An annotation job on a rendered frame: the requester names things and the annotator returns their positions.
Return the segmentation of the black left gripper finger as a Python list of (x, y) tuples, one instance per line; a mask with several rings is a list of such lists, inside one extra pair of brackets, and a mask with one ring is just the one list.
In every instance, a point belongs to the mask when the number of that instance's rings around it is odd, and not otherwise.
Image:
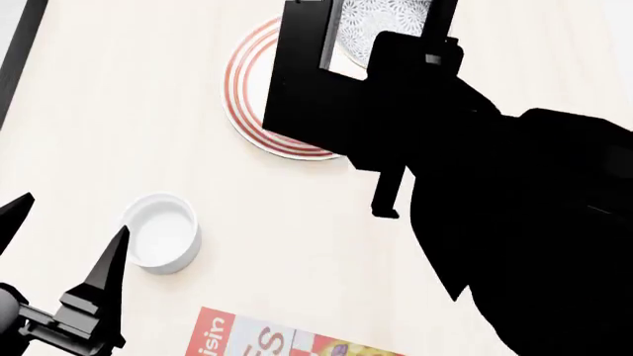
[(0, 256), (27, 218), (34, 202), (34, 196), (28, 192), (0, 207)]
[(125, 346), (122, 289), (129, 241), (129, 229), (121, 227), (85, 281), (60, 298), (58, 325), (76, 337), (81, 356), (111, 356)]

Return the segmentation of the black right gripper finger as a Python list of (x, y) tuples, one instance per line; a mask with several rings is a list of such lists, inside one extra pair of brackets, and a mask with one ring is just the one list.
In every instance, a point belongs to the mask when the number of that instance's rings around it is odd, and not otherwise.
[(286, 0), (274, 70), (329, 70), (342, 0)]
[(459, 0), (431, 0), (421, 37), (426, 41), (447, 38)]

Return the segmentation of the grey patterned plate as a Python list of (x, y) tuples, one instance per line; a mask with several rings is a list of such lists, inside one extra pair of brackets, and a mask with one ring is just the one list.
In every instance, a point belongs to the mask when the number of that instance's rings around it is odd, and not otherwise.
[(419, 37), (433, 0), (343, 0), (336, 43), (366, 68), (380, 32)]

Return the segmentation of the white plate with red rings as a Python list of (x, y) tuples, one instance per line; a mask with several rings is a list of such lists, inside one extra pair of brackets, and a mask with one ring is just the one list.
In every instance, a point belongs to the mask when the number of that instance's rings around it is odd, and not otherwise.
[(281, 17), (248, 33), (226, 62), (222, 101), (233, 128), (250, 144), (286, 159), (324, 161), (338, 154), (263, 129), (263, 116), (272, 76)]

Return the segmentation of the red cookies box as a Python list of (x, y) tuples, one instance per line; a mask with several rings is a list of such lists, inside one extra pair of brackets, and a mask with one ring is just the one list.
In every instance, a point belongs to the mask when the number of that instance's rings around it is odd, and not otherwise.
[(201, 308), (185, 356), (405, 356), (253, 319)]

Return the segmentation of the white ramekin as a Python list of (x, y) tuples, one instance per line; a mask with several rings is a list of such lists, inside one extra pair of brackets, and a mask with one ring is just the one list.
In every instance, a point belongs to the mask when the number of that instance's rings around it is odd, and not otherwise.
[(197, 257), (202, 236), (198, 216), (183, 198), (167, 192), (144, 195), (123, 212), (130, 231), (128, 260), (151, 275), (172, 275)]

